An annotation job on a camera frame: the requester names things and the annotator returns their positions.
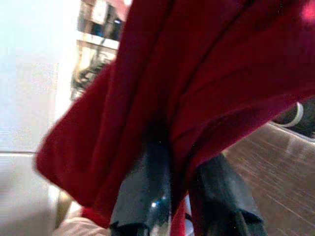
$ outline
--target red fabric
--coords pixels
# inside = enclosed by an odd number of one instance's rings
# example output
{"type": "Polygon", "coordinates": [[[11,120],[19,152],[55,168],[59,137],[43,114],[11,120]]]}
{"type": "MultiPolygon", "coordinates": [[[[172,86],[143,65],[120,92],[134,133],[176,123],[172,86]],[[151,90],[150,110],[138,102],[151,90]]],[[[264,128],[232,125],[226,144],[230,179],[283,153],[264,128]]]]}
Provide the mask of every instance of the red fabric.
{"type": "Polygon", "coordinates": [[[163,121],[175,212],[198,165],[315,94],[314,1],[248,2],[134,0],[116,62],[51,130],[38,170],[106,226],[142,134],[163,121]]]}

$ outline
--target white wall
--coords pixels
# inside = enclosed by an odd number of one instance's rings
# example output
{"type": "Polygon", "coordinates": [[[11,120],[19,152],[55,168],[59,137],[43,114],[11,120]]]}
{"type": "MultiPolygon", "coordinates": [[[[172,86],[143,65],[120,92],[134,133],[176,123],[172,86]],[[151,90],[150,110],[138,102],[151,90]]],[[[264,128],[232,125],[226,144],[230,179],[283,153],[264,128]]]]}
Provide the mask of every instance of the white wall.
{"type": "Polygon", "coordinates": [[[56,196],[33,153],[70,105],[79,0],[10,0],[0,15],[0,235],[49,235],[56,196]]]}

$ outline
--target wooden floor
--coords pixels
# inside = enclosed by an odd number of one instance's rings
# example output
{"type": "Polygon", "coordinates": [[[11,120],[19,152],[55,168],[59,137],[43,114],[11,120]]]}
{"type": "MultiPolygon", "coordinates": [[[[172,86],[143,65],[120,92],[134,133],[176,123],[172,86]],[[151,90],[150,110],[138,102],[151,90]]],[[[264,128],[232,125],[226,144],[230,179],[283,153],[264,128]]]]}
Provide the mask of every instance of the wooden floor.
{"type": "Polygon", "coordinates": [[[315,144],[270,124],[230,147],[270,236],[315,236],[315,144]]]}

